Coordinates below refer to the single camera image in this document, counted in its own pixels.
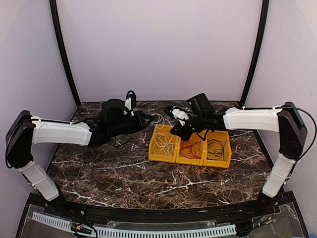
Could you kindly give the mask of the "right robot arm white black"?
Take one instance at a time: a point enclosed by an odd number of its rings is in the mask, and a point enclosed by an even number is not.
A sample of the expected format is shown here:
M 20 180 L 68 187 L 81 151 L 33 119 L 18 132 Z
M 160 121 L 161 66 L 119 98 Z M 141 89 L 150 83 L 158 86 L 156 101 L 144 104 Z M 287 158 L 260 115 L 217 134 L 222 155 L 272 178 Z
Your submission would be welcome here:
M 204 93 L 187 100 L 191 111 L 177 106 L 167 106 L 164 112 L 178 122 L 171 134 L 188 141 L 192 134 L 204 131 L 265 130 L 279 134 L 280 148 L 277 159 L 266 180 L 261 195 L 253 203 L 253 211 L 263 215 L 272 207 L 272 200 L 286 181 L 296 164 L 307 154 L 305 148 L 307 127 L 300 113 L 308 112 L 292 102 L 275 107 L 231 107 L 215 110 Z

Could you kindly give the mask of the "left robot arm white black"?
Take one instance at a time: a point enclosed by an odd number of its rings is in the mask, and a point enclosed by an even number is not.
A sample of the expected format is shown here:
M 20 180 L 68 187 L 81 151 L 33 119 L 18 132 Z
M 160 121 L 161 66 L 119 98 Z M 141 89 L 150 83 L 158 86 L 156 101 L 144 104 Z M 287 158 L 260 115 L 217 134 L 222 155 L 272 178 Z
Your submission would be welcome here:
M 152 115 L 135 110 L 136 102 L 110 99 L 102 104 L 101 112 L 92 119 L 78 122 L 59 121 L 20 112 L 6 134 L 5 162 L 8 168 L 19 170 L 31 182 L 59 216 L 66 216 L 70 206 L 61 196 L 57 185 L 31 154 L 33 144 L 56 143 L 99 147 L 120 135 L 132 135 L 146 129 Z

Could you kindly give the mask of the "yellow bin left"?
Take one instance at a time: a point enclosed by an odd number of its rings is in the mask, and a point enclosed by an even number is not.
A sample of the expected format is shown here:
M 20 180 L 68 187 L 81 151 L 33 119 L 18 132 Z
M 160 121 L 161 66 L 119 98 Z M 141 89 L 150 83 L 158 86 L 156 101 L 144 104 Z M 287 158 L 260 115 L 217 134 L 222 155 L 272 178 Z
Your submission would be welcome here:
M 156 125 L 149 144 L 149 161 L 176 163 L 180 138 L 172 135 L 170 125 Z

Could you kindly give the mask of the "yellow bin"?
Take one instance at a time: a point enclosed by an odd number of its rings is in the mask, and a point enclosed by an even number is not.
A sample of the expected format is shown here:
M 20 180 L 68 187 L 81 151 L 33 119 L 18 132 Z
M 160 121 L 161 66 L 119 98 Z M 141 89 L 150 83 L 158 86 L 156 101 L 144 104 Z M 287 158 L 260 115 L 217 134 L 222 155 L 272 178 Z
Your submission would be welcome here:
M 204 166 L 229 168 L 232 156 L 229 133 L 227 131 L 209 131 L 206 138 L 206 151 Z
M 202 166 L 206 156 L 206 142 L 197 134 L 193 134 L 188 141 L 180 140 L 179 150 L 176 155 L 176 163 Z
M 170 125 L 156 125 L 149 144 L 149 161 L 176 163 L 180 138 L 172 135 Z

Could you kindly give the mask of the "yellow bin middle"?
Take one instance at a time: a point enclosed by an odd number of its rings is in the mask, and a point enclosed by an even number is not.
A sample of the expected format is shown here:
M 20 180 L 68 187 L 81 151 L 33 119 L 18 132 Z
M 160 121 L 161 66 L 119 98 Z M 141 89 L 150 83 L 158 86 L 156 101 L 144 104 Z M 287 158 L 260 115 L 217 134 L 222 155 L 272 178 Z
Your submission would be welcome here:
M 193 134 L 188 141 L 180 140 L 179 150 L 176 155 L 176 163 L 202 166 L 206 156 L 206 142 L 197 134 Z

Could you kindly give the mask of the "yellow bin right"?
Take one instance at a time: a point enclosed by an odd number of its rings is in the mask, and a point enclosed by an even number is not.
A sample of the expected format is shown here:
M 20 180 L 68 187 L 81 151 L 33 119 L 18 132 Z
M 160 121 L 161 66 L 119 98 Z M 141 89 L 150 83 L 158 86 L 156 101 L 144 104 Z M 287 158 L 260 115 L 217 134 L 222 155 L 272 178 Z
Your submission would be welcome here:
M 209 131 L 206 138 L 206 151 L 204 166 L 229 168 L 232 156 L 229 133 L 227 131 Z

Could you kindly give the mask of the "black front rail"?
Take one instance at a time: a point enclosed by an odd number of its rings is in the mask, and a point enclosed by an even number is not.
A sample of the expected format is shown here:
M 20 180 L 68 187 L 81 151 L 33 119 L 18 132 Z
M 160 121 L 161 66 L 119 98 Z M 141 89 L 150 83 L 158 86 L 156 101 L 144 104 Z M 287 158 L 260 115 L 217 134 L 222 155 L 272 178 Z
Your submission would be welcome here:
M 27 204 L 39 206 L 51 215 L 73 218 L 90 224 L 105 225 L 107 222 L 171 224 L 215 221 L 217 224 L 237 224 L 238 228 L 243 230 L 248 230 L 258 217 L 280 212 L 276 201 L 266 205 L 263 199 L 207 208 L 142 210 L 87 205 L 66 200 L 47 202 L 40 195 L 30 193 Z

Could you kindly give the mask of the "left black frame post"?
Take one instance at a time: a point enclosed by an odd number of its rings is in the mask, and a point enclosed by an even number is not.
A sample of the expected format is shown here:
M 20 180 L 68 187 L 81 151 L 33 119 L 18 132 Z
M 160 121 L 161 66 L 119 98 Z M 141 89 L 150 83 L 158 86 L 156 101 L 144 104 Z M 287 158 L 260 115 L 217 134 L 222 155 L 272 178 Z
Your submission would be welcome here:
M 72 94 L 72 98 L 74 100 L 74 103 L 76 107 L 79 107 L 81 105 L 81 100 L 75 85 L 75 81 L 72 75 L 70 63 L 68 60 L 68 55 L 66 52 L 66 47 L 63 39 L 63 34 L 62 34 L 62 28 L 61 28 L 61 23 L 60 23 L 60 18 L 59 18 L 59 13 L 57 9 L 57 1 L 56 0 L 49 0 L 50 4 L 50 10 L 51 10 L 51 16 L 52 16 L 52 21 L 53 21 L 53 27 L 54 27 L 54 32 L 55 32 L 55 37 L 57 41 L 57 46 L 60 54 L 60 58 L 62 61 L 63 69 L 66 75 L 67 83 L 69 86 L 69 89 Z

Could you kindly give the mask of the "black frame post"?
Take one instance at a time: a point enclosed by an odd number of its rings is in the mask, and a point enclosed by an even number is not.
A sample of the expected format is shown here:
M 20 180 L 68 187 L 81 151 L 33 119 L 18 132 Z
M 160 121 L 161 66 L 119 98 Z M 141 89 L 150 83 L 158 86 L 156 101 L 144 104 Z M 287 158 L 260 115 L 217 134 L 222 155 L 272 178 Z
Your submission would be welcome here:
M 74 100 L 74 103 L 76 107 L 79 107 L 81 105 L 81 100 L 75 85 L 75 81 L 72 75 L 70 63 L 68 60 L 68 55 L 66 52 L 66 47 L 63 39 L 63 34 L 62 34 L 62 28 L 61 28 L 61 23 L 60 23 L 60 18 L 59 18 L 59 13 L 57 9 L 57 1 L 56 0 L 49 0 L 50 4 L 50 10 L 51 10 L 51 16 L 52 16 L 52 21 L 53 21 L 53 27 L 54 27 L 54 32 L 55 32 L 55 37 L 57 41 L 57 46 L 60 54 L 60 58 L 62 61 L 63 69 L 66 75 L 67 83 L 69 86 L 69 89 L 72 94 L 72 98 Z
M 255 40 L 255 45 L 253 49 L 253 54 L 250 62 L 250 67 L 248 70 L 248 74 L 246 77 L 245 85 L 242 91 L 242 95 L 240 97 L 239 103 L 241 106 L 244 106 L 250 89 L 251 85 L 254 79 L 255 71 L 257 68 L 257 63 L 259 60 L 260 52 L 261 52 L 261 47 L 262 47 L 262 42 L 264 38 L 264 32 L 265 32 L 265 26 L 266 26 L 266 21 L 267 21 L 267 15 L 268 15 L 268 9 L 269 9 L 269 0 L 263 0 L 262 1 L 262 6 L 261 6 L 261 13 L 260 13 L 260 19 L 259 19 L 259 25 L 258 25 L 258 30 L 257 30 L 257 35 L 256 35 L 256 40 Z

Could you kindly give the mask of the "right black frame post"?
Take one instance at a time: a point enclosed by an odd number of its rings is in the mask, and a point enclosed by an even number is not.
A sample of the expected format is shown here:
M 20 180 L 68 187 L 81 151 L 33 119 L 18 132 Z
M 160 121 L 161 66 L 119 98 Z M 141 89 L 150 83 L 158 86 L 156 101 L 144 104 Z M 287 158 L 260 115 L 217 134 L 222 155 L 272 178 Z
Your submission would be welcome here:
M 265 26 L 266 26 L 266 21 L 267 21 L 267 15 L 268 15 L 268 9 L 269 9 L 269 0 L 263 0 L 262 1 L 262 6 L 261 6 L 261 13 L 260 13 L 260 19 L 259 19 L 259 25 L 258 25 L 258 30 L 257 30 L 257 35 L 256 35 L 256 40 L 255 40 L 255 45 L 253 49 L 253 54 L 250 62 L 250 67 L 248 70 L 248 74 L 246 77 L 245 85 L 242 91 L 242 95 L 240 97 L 239 103 L 241 106 L 244 106 L 250 89 L 251 85 L 254 79 L 255 71 L 257 68 L 257 63 L 259 60 L 260 52 L 261 52 L 261 47 L 262 47 L 262 42 L 264 38 L 264 32 L 265 32 Z

